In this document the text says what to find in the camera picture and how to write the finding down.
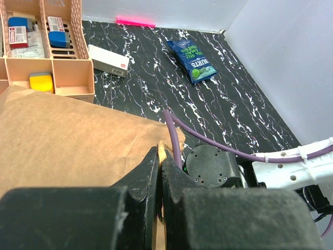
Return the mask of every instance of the white box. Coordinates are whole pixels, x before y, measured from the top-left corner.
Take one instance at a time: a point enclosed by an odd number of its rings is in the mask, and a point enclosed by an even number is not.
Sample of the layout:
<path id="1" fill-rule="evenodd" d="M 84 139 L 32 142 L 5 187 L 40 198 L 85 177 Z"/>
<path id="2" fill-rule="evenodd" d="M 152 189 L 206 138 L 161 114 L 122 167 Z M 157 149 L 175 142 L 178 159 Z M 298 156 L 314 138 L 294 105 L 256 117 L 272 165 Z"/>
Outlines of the white box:
<path id="1" fill-rule="evenodd" d="M 94 68 L 115 74 L 116 76 L 125 77 L 127 75 L 127 68 L 130 63 L 128 57 L 116 54 L 106 49 L 88 45 L 89 57 L 94 62 Z"/>

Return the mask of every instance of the table surface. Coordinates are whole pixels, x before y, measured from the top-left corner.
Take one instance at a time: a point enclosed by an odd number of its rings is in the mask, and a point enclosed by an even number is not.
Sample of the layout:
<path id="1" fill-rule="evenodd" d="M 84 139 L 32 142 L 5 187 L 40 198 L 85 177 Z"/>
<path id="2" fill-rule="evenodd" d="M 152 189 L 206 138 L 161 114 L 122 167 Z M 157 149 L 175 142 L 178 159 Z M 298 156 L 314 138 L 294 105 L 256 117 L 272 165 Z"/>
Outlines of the table surface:
<path id="1" fill-rule="evenodd" d="M 223 35 L 90 21 L 83 27 L 87 44 L 130 58 L 125 78 L 95 70 L 96 104 L 160 122 L 169 109 L 197 132 L 247 153 L 299 146 Z M 167 46 L 180 39 L 193 40 L 218 74 L 192 85 Z M 185 134 L 187 155 L 199 140 Z"/>

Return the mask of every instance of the blue chip bag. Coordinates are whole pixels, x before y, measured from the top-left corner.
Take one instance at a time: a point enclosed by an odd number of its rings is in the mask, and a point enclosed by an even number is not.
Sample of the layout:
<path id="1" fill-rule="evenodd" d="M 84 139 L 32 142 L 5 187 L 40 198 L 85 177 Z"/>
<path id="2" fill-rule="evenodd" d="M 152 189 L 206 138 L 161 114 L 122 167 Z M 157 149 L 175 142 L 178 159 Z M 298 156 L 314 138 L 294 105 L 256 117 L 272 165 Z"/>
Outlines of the blue chip bag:
<path id="1" fill-rule="evenodd" d="M 176 52 L 186 68 L 192 84 L 211 78 L 217 71 L 205 58 L 201 50 L 191 40 L 178 42 L 167 41 L 168 46 Z"/>

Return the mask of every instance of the brown paper bag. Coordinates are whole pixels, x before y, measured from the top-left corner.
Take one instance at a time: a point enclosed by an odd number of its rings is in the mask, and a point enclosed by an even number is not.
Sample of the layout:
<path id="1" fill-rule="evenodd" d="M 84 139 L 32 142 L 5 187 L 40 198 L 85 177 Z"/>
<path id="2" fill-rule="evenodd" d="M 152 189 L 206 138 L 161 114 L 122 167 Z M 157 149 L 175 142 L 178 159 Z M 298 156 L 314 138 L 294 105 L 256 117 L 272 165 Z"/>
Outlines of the brown paper bag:
<path id="1" fill-rule="evenodd" d="M 14 85 L 0 95 L 0 131 L 0 197 L 23 186 L 110 186 L 152 146 L 171 145 L 159 122 Z"/>

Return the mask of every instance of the wire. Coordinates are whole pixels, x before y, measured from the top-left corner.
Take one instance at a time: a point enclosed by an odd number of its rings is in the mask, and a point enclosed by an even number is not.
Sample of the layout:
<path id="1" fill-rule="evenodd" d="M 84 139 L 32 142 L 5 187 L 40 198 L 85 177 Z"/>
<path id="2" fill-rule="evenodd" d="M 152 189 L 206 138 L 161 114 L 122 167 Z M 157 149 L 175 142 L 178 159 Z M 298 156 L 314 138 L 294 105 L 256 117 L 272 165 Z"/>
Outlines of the wire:
<path id="1" fill-rule="evenodd" d="M 321 234 L 321 238 L 327 236 L 332 227 L 333 227 L 333 215 L 331 215 L 331 219 L 328 223 L 326 230 Z"/>
<path id="2" fill-rule="evenodd" d="M 171 138 L 173 158 L 174 158 L 177 166 L 181 169 L 182 165 L 183 165 L 182 152 L 181 152 L 181 147 L 179 145 L 179 139 L 178 139 L 176 127 L 173 124 L 171 113 L 168 110 L 164 110 L 163 114 L 164 114 L 164 118 L 166 121 L 166 125 L 168 126 L 170 138 Z"/>
<path id="3" fill-rule="evenodd" d="M 182 129 L 184 129 L 185 131 L 187 131 L 188 133 L 190 133 L 191 135 L 195 136 L 196 138 L 199 138 L 200 140 L 204 141 L 204 142 L 207 142 L 217 148 L 220 148 L 224 151 L 229 151 L 229 152 L 232 152 L 234 153 L 235 155 L 238 155 L 240 157 L 243 157 L 243 158 L 246 158 L 248 160 L 251 160 L 251 161 L 259 161 L 261 163 L 264 163 L 266 162 L 265 161 L 265 158 L 264 157 L 259 157 L 259 156 L 255 156 L 255 155 L 249 155 L 249 154 L 246 154 L 246 153 L 243 153 L 243 152 L 240 152 L 236 149 L 233 149 L 233 148 L 230 148 L 228 146 L 225 146 L 225 145 L 222 145 L 220 143 L 217 143 L 205 136 L 203 136 L 202 134 L 199 134 L 198 132 L 194 131 L 193 129 L 191 129 L 190 127 L 188 127 L 186 124 L 184 124 L 182 121 L 180 121 L 177 117 L 175 117 L 173 114 L 171 114 L 168 110 L 164 110 L 163 111 L 163 114 L 164 116 L 166 116 L 166 114 L 169 114 L 172 118 L 172 120 L 177 124 L 179 125 Z M 313 152 L 313 153 L 310 153 L 307 155 L 308 159 L 313 159 L 313 158 L 317 158 L 319 156 L 322 156 L 322 155 L 326 155 L 330 152 L 333 151 L 333 144 L 328 146 L 328 147 L 325 147 L 321 150 L 318 150 L 316 152 Z M 268 163 L 275 163 L 275 164 L 279 164 L 279 163 L 298 163 L 300 161 L 303 161 L 303 158 L 301 156 L 296 156 L 296 157 L 291 157 L 291 158 L 269 158 L 268 159 Z"/>
<path id="4" fill-rule="evenodd" d="M 317 218 L 315 218 L 313 221 L 316 223 L 318 221 L 321 221 L 324 217 L 326 216 L 326 214 L 321 214 L 319 215 Z"/>

